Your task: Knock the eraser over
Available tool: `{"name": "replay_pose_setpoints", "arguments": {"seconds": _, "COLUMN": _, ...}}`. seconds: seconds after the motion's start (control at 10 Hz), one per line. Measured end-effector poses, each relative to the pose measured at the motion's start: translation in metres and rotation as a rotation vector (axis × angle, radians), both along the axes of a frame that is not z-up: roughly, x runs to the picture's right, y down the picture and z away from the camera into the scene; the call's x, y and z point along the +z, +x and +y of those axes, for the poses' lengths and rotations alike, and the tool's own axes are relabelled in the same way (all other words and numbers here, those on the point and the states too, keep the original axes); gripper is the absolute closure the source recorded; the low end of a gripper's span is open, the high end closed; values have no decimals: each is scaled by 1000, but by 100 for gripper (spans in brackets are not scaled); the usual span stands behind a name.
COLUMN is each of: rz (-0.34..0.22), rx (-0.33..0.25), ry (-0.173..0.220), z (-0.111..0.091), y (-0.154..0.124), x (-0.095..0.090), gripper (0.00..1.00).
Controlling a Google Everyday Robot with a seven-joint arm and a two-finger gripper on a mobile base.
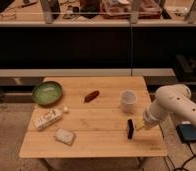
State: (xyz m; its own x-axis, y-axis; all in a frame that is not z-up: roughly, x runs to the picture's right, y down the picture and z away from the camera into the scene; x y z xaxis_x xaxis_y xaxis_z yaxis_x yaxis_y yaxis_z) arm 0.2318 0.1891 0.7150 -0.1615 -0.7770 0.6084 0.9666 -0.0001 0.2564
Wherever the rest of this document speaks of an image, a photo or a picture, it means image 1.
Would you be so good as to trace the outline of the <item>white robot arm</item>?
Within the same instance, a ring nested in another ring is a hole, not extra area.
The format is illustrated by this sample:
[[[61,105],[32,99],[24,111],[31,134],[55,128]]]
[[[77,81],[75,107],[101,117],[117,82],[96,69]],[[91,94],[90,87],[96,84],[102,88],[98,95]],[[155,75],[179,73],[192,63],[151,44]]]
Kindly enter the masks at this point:
[[[135,129],[149,130],[157,126],[170,112],[178,109],[184,100],[190,98],[191,90],[184,84],[159,87],[155,92],[154,101],[145,108],[143,117],[135,123]]]

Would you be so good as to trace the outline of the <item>yellow-tipped gripper finger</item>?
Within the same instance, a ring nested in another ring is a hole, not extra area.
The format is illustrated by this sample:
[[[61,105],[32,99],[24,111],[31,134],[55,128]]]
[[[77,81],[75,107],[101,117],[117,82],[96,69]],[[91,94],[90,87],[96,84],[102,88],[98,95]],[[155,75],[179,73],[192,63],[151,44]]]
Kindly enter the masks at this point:
[[[139,130],[143,129],[144,127],[145,127],[145,124],[144,123],[137,123],[135,125],[136,131],[139,131]]]

